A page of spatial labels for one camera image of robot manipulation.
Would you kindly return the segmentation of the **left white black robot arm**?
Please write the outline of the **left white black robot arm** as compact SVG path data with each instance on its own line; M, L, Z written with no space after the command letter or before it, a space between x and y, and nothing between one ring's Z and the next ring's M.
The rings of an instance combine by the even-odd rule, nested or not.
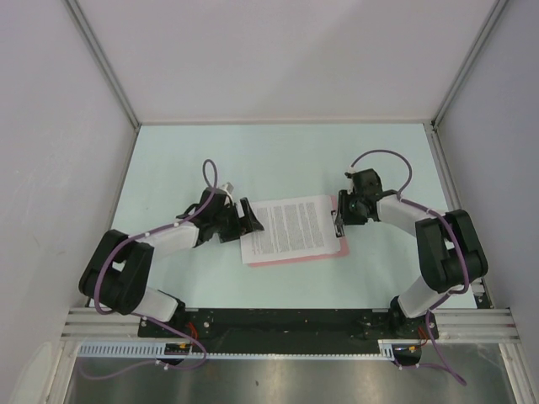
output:
M101 314L139 315L157 320L166 335L186 326L184 303L148 285L152 263L196 248L215 235L221 243L263 231L248 199L237 203L225 189L206 188L200 201L175 220L138 235L109 230L102 236L78 283Z

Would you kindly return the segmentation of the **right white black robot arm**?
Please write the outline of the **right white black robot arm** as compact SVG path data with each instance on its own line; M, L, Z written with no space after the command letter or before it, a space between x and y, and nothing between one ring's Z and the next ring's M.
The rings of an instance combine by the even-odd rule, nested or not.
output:
M384 223L415 238L420 276L388 310L388 328L407 338L419 320L453 295L463 295L488 272L486 259L470 215L465 210L439 212L382 188L373 169L348 171L348 189L338 193L334 224L339 237L346 226Z

